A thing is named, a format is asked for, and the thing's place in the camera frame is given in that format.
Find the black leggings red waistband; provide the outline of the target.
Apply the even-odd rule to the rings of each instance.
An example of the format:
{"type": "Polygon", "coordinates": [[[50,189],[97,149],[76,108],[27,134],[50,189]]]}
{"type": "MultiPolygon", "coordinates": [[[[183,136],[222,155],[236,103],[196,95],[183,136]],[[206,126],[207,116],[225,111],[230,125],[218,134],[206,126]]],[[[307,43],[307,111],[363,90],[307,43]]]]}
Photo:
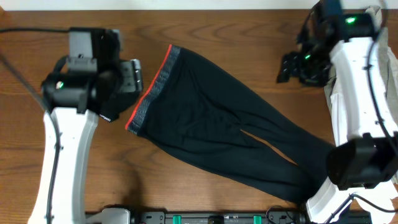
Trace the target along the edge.
{"type": "Polygon", "coordinates": [[[201,55],[170,45],[126,129],[207,172],[301,204],[327,178],[332,145],[201,55]]]}

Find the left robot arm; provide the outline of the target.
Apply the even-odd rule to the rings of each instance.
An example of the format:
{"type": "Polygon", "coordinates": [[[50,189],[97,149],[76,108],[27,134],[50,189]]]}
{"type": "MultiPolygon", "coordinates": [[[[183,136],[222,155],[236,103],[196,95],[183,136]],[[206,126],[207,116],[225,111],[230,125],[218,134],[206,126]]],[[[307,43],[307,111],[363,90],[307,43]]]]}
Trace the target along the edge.
{"type": "Polygon", "coordinates": [[[85,211],[91,142],[99,119],[112,122],[142,89],[141,64],[120,58],[118,30],[71,28],[69,53],[42,82],[45,151],[30,223],[131,223],[123,207],[85,211]]]}

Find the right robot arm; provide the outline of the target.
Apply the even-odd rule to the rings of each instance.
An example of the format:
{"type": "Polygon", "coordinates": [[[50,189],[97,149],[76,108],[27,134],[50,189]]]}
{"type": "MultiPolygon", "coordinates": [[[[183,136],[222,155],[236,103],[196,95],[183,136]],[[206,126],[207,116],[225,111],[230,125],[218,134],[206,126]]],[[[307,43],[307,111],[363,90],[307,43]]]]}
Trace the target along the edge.
{"type": "Polygon", "coordinates": [[[339,0],[322,0],[297,36],[300,50],[282,59],[279,83],[296,77],[323,87],[335,71],[330,98],[335,147],[326,159],[328,176],[295,223],[336,223],[354,201],[363,210],[351,214],[349,223],[389,223],[397,213],[392,204],[397,124],[379,69],[381,32],[369,14],[347,14],[339,0]]]}

